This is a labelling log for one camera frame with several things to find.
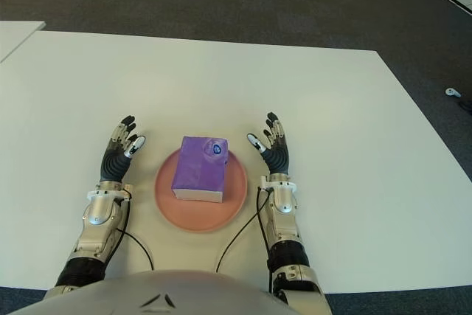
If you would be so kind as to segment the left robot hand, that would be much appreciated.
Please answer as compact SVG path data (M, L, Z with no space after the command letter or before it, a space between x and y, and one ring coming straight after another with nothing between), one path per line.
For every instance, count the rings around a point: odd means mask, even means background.
M114 129L100 166L100 182L121 183L131 160L146 141L145 136L131 134L136 128L135 117L128 115Z

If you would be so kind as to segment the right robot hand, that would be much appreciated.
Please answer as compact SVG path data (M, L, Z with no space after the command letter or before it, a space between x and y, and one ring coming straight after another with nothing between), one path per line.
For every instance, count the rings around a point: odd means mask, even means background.
M273 113L267 113L265 121L269 130L264 129L269 146L264 145L254 134L247 134L246 137L250 144L259 152L270 174L288 175L289 152L286 142L285 132L278 116Z

